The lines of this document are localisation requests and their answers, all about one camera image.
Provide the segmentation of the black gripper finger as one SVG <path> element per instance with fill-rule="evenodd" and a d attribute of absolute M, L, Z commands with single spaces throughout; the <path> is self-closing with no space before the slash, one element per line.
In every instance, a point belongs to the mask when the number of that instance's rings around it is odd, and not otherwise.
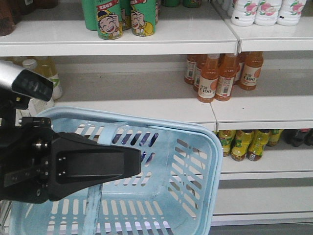
<path fill-rule="evenodd" d="M 76 133 L 54 134 L 49 162 L 50 201 L 58 201 L 84 188 L 141 172 L 140 150 L 98 144 Z"/>

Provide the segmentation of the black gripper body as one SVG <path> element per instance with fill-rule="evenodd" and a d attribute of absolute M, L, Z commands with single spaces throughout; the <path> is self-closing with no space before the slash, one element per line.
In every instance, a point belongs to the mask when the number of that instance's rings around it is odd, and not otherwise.
<path fill-rule="evenodd" d="M 62 132 L 45 117 L 24 117 L 20 126 L 0 129 L 0 198 L 41 204 L 63 199 L 52 186 L 52 153 Z"/>

